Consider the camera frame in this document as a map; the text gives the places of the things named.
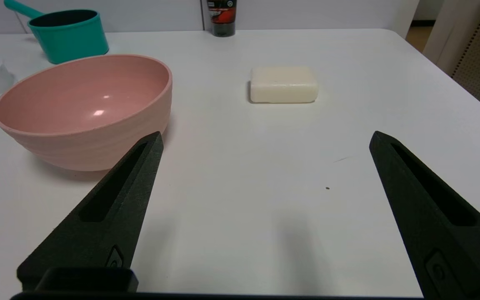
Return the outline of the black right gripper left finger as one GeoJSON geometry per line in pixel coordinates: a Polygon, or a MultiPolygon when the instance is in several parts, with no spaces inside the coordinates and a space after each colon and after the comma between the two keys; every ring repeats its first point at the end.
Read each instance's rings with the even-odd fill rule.
{"type": "Polygon", "coordinates": [[[160,132],[137,141],[19,265],[24,292],[135,292],[131,271],[163,152],[160,132]]]}

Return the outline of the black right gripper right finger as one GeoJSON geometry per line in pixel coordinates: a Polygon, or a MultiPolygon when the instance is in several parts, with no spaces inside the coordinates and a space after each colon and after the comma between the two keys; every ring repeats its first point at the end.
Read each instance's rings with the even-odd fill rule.
{"type": "Polygon", "coordinates": [[[480,300],[480,212],[394,137],[369,149],[427,300],[480,300]]]}

